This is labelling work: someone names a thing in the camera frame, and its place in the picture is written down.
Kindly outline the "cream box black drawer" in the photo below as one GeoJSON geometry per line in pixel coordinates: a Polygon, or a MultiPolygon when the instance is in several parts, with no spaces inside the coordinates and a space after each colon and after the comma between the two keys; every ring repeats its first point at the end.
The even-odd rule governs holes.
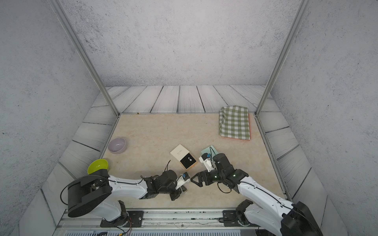
{"type": "Polygon", "coordinates": [[[180,160],[180,163],[182,164],[182,166],[188,170],[190,169],[192,166],[194,166],[196,163],[197,163],[197,160],[190,154],[190,153],[187,153],[181,160],[180,160]]]}

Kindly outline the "cream jewelry box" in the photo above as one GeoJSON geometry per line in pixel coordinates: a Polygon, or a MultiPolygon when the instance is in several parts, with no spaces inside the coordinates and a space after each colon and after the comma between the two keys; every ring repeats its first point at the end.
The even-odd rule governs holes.
{"type": "Polygon", "coordinates": [[[187,150],[183,145],[179,144],[174,150],[170,152],[170,154],[176,158],[178,161],[181,161],[187,154],[189,154],[189,150],[187,150]]]}

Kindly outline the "mint green jewelry box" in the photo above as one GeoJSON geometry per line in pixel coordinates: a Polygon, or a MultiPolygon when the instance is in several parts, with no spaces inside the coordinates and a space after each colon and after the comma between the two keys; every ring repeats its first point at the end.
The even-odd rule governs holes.
{"type": "Polygon", "coordinates": [[[215,156],[219,152],[214,148],[214,146],[209,146],[201,151],[201,155],[203,155],[204,153],[210,154],[211,156],[215,156]]]}

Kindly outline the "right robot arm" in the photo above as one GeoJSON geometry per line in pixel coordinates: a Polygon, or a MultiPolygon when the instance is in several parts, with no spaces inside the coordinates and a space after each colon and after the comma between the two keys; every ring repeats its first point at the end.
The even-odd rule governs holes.
{"type": "Polygon", "coordinates": [[[197,173],[199,187],[222,183],[247,197],[236,209],[240,225],[258,225],[276,236],[321,236],[310,209],[302,202],[285,200],[258,184],[246,172],[234,169],[225,154],[204,153],[205,171],[197,173]]]}

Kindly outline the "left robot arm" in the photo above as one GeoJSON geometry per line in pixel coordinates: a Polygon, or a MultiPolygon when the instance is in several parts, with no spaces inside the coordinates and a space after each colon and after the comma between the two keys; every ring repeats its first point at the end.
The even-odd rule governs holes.
{"type": "Polygon", "coordinates": [[[68,216],[77,218],[91,213],[102,218],[102,227],[119,227],[130,219],[121,198],[146,200],[168,194],[175,201],[186,191],[184,185],[189,181],[187,172],[177,176],[173,170],[129,180],[109,175],[106,169],[100,169],[67,185],[68,216]]]}

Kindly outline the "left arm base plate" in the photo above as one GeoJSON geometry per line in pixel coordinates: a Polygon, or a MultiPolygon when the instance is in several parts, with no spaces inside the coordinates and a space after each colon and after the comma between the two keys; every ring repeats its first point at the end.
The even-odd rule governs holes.
{"type": "Polygon", "coordinates": [[[116,228],[116,227],[132,227],[140,228],[142,226],[142,220],[144,211],[132,210],[121,212],[121,215],[113,221],[107,221],[102,219],[100,223],[101,228],[116,228]]]}

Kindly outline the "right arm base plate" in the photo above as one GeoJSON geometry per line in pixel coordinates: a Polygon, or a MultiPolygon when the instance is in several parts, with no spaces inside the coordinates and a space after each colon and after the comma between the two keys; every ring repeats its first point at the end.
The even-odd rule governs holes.
{"type": "Polygon", "coordinates": [[[222,217],[218,219],[225,227],[258,227],[252,224],[241,211],[223,210],[222,217]]]}

